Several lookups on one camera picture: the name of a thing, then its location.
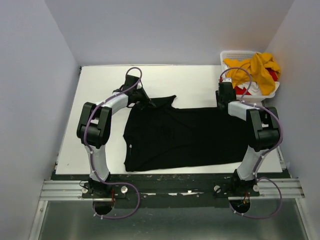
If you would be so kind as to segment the black t-shirt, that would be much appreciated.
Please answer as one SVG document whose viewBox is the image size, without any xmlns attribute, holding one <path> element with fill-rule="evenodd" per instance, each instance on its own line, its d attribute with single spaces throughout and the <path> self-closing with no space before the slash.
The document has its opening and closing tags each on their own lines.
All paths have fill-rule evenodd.
<svg viewBox="0 0 320 240">
<path fill-rule="evenodd" d="M 248 148 L 246 123 L 217 107 L 175 108 L 176 96 L 135 105 L 123 138 L 127 172 L 241 162 Z"/>
</svg>

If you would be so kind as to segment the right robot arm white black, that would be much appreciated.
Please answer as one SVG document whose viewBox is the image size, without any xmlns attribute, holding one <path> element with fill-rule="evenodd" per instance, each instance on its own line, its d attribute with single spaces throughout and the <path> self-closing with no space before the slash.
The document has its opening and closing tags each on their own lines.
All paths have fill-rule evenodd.
<svg viewBox="0 0 320 240">
<path fill-rule="evenodd" d="M 257 172 L 265 156 L 281 143 L 282 131 L 276 108 L 264 108 L 237 100 L 232 83 L 220 82 L 215 91 L 217 106 L 244 122 L 248 145 L 239 167 L 231 177 L 228 193 L 241 196 L 254 189 Z"/>
</svg>

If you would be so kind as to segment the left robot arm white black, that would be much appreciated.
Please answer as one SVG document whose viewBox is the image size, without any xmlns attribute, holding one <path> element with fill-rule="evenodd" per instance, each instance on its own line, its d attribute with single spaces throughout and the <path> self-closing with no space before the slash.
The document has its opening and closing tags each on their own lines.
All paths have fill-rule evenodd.
<svg viewBox="0 0 320 240">
<path fill-rule="evenodd" d="M 106 160 L 106 144 L 111 134 L 112 116 L 129 105 L 140 108 L 154 107 L 143 88 L 140 77 L 126 75 L 124 84 L 112 95 L 98 103 L 86 102 L 80 114 L 76 136 L 84 145 L 90 166 L 87 185 L 88 192 L 99 197 L 107 197 L 111 185 L 106 182 L 110 170 Z"/>
</svg>

